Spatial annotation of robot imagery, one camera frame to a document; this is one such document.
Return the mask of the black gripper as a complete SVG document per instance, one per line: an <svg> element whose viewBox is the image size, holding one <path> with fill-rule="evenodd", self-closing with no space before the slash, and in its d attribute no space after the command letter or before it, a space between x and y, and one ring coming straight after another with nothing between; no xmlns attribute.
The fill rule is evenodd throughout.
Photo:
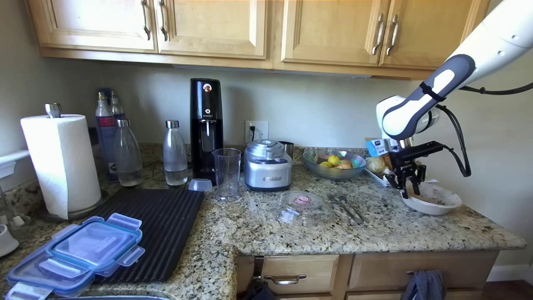
<svg viewBox="0 0 533 300"><path fill-rule="evenodd" d="M413 192L419 195L419 184L424 182L426 167L418 164L418 159L428 157L431 154L441 152L443 145L439 142L426 142L421 145L411 145L389 154L391 174L389 179L398 182L398 192L401 199L408 199L406 184L409 177L414 179Z"/></svg>

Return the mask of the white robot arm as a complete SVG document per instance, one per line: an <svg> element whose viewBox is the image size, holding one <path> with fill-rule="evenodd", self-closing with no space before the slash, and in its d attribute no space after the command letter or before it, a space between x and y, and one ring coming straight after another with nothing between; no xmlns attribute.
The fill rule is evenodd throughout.
<svg viewBox="0 0 533 300"><path fill-rule="evenodd" d="M424 180L426 167L419 157L444 149L439 142L406 145L414 134L429 129L441 110L451 120L462 157L453 149L459 172L471 175L467 152L458 119L443 105L454 90L464 90L466 84L489 75L533 49L533 0L501 0L481 24L458 45L458 49L428 75L408 97L389 97L376 105L376 122L384 139L396 140L399 149L391 154L393 175L389 185L408 197L408 187L414 194Z"/></svg>

